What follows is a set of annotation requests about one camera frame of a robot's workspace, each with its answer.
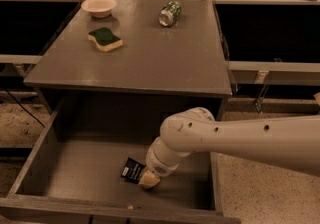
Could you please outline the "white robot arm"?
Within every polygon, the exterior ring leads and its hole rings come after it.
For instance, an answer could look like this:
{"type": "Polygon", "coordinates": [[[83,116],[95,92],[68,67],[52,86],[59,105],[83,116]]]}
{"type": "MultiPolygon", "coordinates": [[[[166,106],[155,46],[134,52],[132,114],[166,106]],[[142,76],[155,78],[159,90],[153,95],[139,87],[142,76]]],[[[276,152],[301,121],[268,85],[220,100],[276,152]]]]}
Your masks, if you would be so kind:
{"type": "Polygon", "coordinates": [[[167,117],[146,155],[139,185],[155,187],[187,156],[216,152],[320,175],[320,116],[217,121],[205,108],[167,117]]]}

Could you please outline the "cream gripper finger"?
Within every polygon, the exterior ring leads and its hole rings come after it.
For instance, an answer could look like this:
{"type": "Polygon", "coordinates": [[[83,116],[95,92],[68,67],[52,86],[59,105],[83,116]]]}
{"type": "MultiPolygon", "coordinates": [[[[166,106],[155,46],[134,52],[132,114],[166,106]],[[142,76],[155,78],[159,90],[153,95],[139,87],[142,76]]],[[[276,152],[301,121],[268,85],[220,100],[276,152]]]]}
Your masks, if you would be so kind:
{"type": "Polygon", "coordinates": [[[159,182],[160,182],[160,177],[154,174],[149,169],[146,169],[143,172],[138,185],[144,189],[151,189],[155,187],[159,182]]]}

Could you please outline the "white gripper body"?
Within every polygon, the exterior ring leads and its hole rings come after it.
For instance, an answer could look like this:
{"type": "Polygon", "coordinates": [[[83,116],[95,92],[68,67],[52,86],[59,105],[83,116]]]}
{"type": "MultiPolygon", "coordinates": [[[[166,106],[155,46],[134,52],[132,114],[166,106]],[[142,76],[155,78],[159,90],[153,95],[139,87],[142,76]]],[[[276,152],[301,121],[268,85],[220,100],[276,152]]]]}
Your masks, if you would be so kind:
{"type": "Polygon", "coordinates": [[[146,155],[148,169],[159,177],[167,177],[180,164],[180,156],[168,148],[151,146],[146,155]]]}

